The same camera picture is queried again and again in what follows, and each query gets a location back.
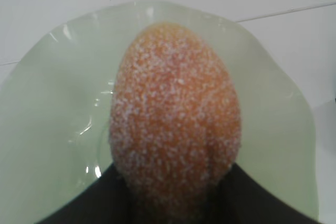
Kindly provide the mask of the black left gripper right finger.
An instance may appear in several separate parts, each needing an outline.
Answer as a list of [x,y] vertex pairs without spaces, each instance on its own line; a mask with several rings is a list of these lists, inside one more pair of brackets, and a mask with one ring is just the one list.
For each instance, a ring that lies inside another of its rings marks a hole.
[[218,223],[318,223],[261,187],[235,164],[218,185]]

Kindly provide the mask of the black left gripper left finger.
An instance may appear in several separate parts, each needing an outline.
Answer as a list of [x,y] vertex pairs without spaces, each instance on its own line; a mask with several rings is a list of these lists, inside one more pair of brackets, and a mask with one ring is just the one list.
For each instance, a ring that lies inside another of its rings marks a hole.
[[111,164],[84,192],[39,223],[133,223],[132,203],[123,177]]

